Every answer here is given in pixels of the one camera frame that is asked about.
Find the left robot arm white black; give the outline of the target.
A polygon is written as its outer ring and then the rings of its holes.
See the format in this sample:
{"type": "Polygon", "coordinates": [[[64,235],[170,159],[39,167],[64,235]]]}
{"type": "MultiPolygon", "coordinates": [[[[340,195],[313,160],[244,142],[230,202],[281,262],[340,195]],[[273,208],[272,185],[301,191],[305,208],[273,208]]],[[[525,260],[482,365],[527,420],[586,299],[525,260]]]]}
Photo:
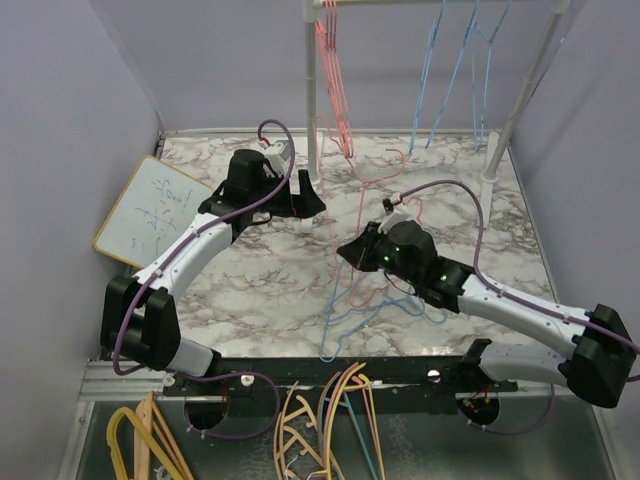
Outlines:
{"type": "Polygon", "coordinates": [[[176,305],[215,256],[257,225],[255,215],[305,220],[325,211],[308,171],[294,170],[294,156],[287,141],[233,153],[226,179],[199,205],[184,233],[147,267],[108,283],[103,349],[138,368],[186,374],[199,394],[218,388],[219,352],[182,336],[176,305]]]}

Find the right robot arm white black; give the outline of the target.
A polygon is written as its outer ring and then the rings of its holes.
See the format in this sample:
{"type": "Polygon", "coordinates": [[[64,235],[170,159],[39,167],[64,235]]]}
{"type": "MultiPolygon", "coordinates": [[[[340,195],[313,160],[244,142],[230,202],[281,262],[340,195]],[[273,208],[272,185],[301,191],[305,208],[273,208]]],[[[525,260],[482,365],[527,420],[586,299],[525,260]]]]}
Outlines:
{"type": "Polygon", "coordinates": [[[381,270],[408,283],[437,309],[483,318],[532,339],[530,345],[477,342],[469,350],[472,359],[459,367],[467,389],[527,380],[564,386],[599,407],[618,405],[637,352],[615,309],[599,304],[584,310],[509,289],[439,255],[431,234],[413,220],[390,227],[371,222],[337,253],[359,271],[381,270]]]}

